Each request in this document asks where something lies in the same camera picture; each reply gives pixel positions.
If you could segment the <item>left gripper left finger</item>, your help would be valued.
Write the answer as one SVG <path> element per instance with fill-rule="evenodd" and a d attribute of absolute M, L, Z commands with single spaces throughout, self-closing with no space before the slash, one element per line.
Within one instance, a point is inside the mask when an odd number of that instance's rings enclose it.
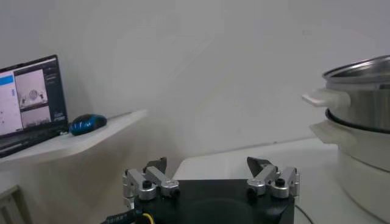
<path fill-rule="evenodd" d="M 158 191 L 162 197 L 179 197 L 179 182 L 165 175 L 166 166 L 167 158 L 162 157 L 149 161 L 141 172 L 137 169 L 126 169 L 122 176 L 124 199 L 131 201 L 138 197 L 142 201 L 149 201 L 157 197 Z"/>

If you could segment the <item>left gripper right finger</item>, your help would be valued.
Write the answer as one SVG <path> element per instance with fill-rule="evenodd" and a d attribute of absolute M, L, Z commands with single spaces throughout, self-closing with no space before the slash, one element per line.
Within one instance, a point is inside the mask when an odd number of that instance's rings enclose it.
<path fill-rule="evenodd" d="M 280 170 L 266 159 L 247 157 L 252 178 L 247 180 L 247 196 L 255 199 L 267 192 L 274 198 L 298 197 L 300 173 L 295 167 Z"/>

